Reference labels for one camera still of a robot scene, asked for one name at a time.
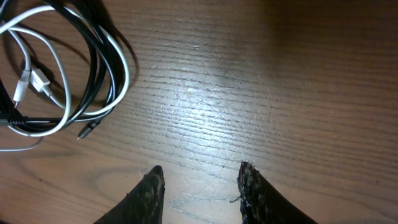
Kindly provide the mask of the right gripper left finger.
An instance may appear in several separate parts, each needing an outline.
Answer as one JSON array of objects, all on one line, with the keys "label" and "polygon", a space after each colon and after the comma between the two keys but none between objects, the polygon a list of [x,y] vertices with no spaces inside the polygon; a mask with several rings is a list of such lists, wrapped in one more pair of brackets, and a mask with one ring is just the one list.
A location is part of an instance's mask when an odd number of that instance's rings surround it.
[{"label": "right gripper left finger", "polygon": [[165,179],[154,166],[142,180],[95,224],[162,224]]}]

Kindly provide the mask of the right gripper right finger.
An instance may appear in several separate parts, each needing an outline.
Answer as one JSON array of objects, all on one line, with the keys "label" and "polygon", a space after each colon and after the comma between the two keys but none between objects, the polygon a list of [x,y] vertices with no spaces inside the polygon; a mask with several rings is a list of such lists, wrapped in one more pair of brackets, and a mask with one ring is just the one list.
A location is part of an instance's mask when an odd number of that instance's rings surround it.
[{"label": "right gripper right finger", "polygon": [[251,163],[241,163],[237,183],[243,224],[317,224],[283,197]]}]

